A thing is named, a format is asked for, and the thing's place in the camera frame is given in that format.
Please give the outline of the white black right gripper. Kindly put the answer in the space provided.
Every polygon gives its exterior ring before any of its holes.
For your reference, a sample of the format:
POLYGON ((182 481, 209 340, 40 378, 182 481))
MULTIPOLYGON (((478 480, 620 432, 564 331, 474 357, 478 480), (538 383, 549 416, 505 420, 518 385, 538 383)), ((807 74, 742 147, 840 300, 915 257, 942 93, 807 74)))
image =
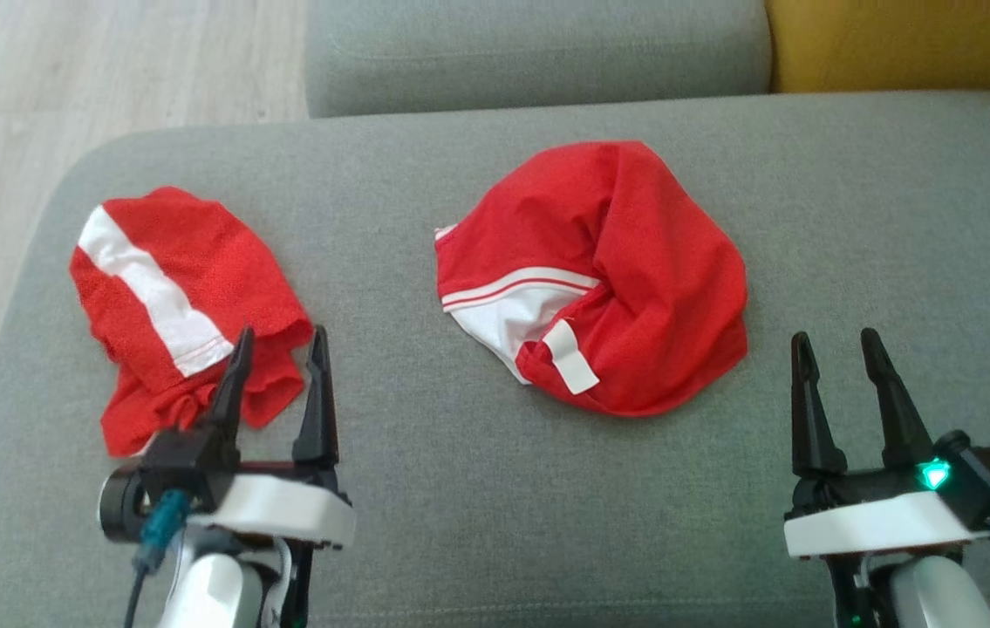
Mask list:
POLYGON ((802 479, 785 515, 787 552, 812 559, 989 539, 989 531, 961 523, 940 497, 952 469, 934 461, 928 430, 880 334, 865 327, 860 342, 877 391, 885 469, 844 474, 846 456, 830 431, 809 334, 791 338, 791 470, 802 479))

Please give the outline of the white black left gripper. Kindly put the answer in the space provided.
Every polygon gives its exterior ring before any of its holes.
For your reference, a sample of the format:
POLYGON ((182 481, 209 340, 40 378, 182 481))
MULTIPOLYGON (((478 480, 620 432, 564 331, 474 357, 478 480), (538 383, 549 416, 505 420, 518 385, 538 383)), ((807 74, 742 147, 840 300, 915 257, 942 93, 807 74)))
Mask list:
MULTIPOLYGON (((244 326, 210 408, 198 421, 205 432, 219 434, 221 439, 238 437, 254 344, 254 327, 244 326)), ((323 325, 316 326, 312 334, 306 371, 306 405, 291 457, 298 465, 334 468, 339 462, 338 422, 330 339, 323 325)), ((215 509, 191 514, 190 525, 347 548, 354 542, 356 514, 351 504, 328 488, 283 480, 275 474, 235 474, 215 509)))

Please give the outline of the red shorts white stripe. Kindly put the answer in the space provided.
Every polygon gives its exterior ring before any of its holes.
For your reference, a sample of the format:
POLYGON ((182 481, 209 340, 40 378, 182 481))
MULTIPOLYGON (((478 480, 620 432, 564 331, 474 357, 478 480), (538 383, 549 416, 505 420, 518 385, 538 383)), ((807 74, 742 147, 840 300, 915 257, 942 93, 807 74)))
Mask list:
POLYGON ((255 333, 244 424, 268 426, 303 392, 294 352, 314 325, 266 243, 220 202, 171 187, 101 202, 69 273, 89 332, 117 366, 100 418, 112 457, 194 425, 243 327, 255 333))

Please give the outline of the red jersey number 23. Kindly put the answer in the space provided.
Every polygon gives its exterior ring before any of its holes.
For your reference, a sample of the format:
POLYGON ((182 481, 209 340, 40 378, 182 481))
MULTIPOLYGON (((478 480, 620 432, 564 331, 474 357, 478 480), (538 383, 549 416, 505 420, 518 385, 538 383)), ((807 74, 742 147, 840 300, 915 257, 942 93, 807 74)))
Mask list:
POLYGON ((547 148, 436 230, 444 313, 519 383, 649 417, 748 353, 741 252, 638 140, 547 148))

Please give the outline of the yellow and grey sofa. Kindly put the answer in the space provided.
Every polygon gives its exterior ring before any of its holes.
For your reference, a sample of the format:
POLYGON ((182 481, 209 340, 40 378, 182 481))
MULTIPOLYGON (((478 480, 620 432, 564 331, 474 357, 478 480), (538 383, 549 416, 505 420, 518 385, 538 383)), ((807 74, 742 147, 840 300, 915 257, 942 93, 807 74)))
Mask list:
POLYGON ((222 201, 330 334, 350 548, 311 625, 816 628, 786 554, 790 339, 853 468, 880 464, 860 331, 926 426, 990 444, 990 92, 682 99, 132 134, 65 175, 0 332, 0 628, 120 628, 133 549, 97 524, 116 367, 68 273, 100 201, 222 201), (674 413, 607 419, 520 386, 443 313, 434 230, 544 148, 642 140, 741 251, 749 354, 674 413))

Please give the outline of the wide yellow sofa backrest cushion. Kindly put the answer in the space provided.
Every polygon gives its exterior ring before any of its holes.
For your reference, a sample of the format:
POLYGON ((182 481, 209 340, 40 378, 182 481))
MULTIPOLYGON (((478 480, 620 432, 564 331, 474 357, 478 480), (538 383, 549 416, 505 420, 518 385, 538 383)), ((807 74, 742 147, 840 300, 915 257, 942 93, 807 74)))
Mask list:
POLYGON ((990 0, 765 0, 784 94, 990 91, 990 0))

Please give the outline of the grey sofa back cushion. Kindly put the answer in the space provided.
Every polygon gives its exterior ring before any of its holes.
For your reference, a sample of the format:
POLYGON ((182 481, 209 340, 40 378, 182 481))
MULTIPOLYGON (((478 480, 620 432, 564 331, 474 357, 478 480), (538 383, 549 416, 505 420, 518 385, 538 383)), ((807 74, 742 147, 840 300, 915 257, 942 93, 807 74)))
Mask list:
POLYGON ((765 94, 763 0, 310 0, 311 118, 765 94))

